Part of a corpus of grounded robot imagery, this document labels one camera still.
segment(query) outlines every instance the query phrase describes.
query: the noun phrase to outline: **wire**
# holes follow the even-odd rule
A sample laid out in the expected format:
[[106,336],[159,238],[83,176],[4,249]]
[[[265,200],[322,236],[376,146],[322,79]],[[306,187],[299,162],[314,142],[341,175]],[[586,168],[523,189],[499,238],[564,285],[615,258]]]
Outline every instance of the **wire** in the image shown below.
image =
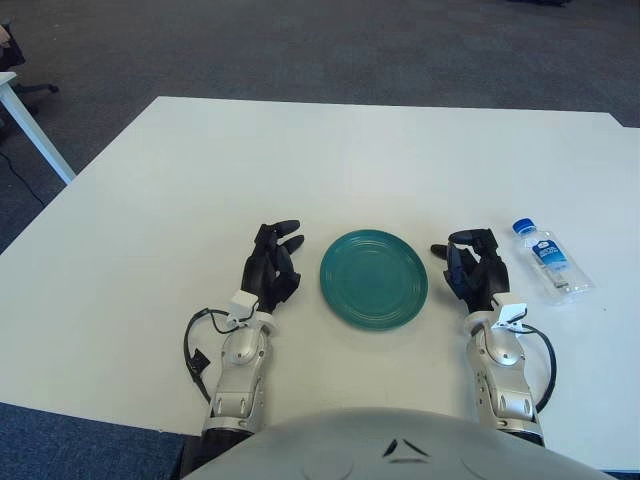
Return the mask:
[[[244,322],[245,320],[249,320],[251,317],[253,317],[256,311],[257,305],[258,305],[258,302],[256,301],[256,303],[253,304],[253,308],[251,309],[251,315],[245,318],[239,318],[238,321]],[[184,355],[184,362],[187,365],[187,370],[189,371],[189,375],[191,375],[191,379],[196,384],[196,386],[198,387],[198,390],[200,390],[200,393],[202,393],[202,396],[205,398],[207,403],[211,403],[211,395],[209,395],[209,392],[207,392],[207,388],[204,386],[204,383],[202,382],[202,377],[200,377],[200,373],[202,373],[202,370],[204,370],[204,368],[208,365],[208,360],[205,357],[204,359],[207,362],[207,364],[205,364],[204,367],[201,367],[201,369],[198,369],[198,366],[194,363],[194,359],[198,356],[204,357],[204,355],[198,352],[198,349],[196,349],[196,354],[193,357],[189,353],[189,332],[191,331],[191,328],[193,328],[193,325],[198,320],[200,320],[201,318],[207,315],[211,316],[211,323],[213,323],[213,328],[215,328],[216,332],[218,332],[220,335],[226,335],[228,333],[235,332],[240,328],[240,326],[236,325],[230,330],[220,330],[220,328],[218,327],[218,324],[216,323],[216,318],[214,314],[227,316],[229,315],[229,312],[225,312],[224,310],[217,310],[215,308],[203,308],[199,312],[194,313],[191,319],[189,320],[189,323],[187,324],[187,329],[184,332],[184,338],[182,340],[182,353]]]
[[229,330],[220,330],[218,328],[218,324],[216,323],[216,318],[213,316],[214,313],[217,313],[218,315],[229,315],[229,312],[225,312],[224,310],[214,310],[214,309],[207,309],[209,311],[209,315],[211,315],[211,322],[213,323],[213,328],[216,329],[216,332],[218,332],[220,335],[226,335],[227,333],[231,333],[231,332],[235,332],[236,330],[238,330],[240,327],[238,327],[237,325]]
[[551,340],[549,340],[549,337],[547,337],[543,332],[541,332],[535,327],[532,327],[531,325],[527,325],[523,323],[522,326],[524,328],[527,328],[528,331],[523,332],[521,330],[514,330],[511,328],[508,330],[514,333],[521,333],[523,335],[528,335],[530,333],[535,333],[539,335],[542,341],[544,342],[544,344],[547,346],[547,350],[549,351],[549,363],[551,364],[551,375],[549,377],[549,383],[547,383],[547,388],[545,388],[544,393],[542,394],[542,398],[540,398],[540,401],[536,404],[536,410],[538,411],[538,413],[540,413],[542,410],[544,410],[544,407],[547,406],[547,403],[549,402],[549,399],[553,394],[553,390],[554,388],[556,388],[556,376],[558,374],[558,363],[556,361],[556,352],[553,350],[553,345],[551,344]]
[[198,390],[200,390],[200,393],[202,393],[202,396],[205,398],[207,403],[211,403],[211,396],[207,392],[207,388],[204,386],[204,383],[202,383],[202,379],[200,378],[198,371],[195,370],[195,367],[191,362],[191,355],[189,354],[189,332],[191,331],[191,327],[193,327],[193,324],[196,323],[196,321],[207,314],[207,310],[208,309],[206,308],[204,310],[200,310],[198,313],[194,314],[193,317],[191,317],[191,320],[189,320],[187,329],[184,332],[184,339],[182,340],[182,351],[184,354],[184,361],[187,364],[187,370],[189,370],[189,375],[191,375],[191,379],[197,385]]
[[522,315],[518,315],[517,317],[514,317],[511,320],[507,320],[507,323],[512,324],[517,322],[518,320],[522,320],[524,317],[527,316],[527,313],[529,313],[529,309],[525,308],[524,313]]
[[11,159],[2,152],[0,152],[0,157],[3,157],[7,161],[7,165],[9,166],[9,170],[11,170],[11,173],[13,173],[16,176],[16,178],[22,182],[25,188],[29,190],[29,193],[31,194],[31,196],[38,201],[38,203],[42,206],[42,208],[44,208],[45,204],[42,201],[42,199],[38,195],[36,195],[36,192],[33,191],[33,189],[29,186],[29,184],[24,179],[24,177],[22,177],[22,175],[16,172],[16,169],[13,168],[13,162],[11,161]]

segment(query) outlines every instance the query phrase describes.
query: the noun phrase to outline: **bottle cap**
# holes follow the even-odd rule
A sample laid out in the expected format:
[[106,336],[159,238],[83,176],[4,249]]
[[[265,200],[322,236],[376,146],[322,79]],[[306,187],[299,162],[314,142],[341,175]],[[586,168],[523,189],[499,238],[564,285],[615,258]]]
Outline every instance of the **bottle cap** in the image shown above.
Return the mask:
[[536,228],[536,226],[530,218],[521,218],[513,224],[513,231],[518,235],[521,233],[525,233],[527,230],[530,230],[532,228]]

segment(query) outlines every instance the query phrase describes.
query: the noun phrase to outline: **teal plate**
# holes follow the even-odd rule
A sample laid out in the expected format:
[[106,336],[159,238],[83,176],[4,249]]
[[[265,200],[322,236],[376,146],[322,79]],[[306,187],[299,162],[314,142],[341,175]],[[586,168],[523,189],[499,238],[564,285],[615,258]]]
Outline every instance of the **teal plate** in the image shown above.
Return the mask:
[[415,317],[427,298],[427,272],[413,249],[379,230],[336,240],[320,266],[322,293],[355,327],[388,330]]

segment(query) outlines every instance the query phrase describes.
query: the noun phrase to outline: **bottle label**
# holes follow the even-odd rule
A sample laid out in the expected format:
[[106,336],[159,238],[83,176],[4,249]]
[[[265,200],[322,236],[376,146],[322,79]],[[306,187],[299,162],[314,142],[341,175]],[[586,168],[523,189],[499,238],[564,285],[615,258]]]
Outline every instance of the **bottle label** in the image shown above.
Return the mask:
[[562,270],[567,266],[567,257],[552,240],[542,240],[531,247],[540,261],[553,270]]

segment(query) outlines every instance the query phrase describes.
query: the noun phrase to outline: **water bottle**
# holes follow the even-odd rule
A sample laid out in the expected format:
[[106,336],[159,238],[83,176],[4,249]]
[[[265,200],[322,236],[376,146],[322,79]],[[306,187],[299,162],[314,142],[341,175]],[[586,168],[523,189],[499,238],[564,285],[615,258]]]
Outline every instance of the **water bottle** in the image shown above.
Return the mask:
[[513,224],[524,260],[537,272],[548,300],[553,304],[574,301],[593,288],[567,250],[549,231],[538,230],[530,218]]

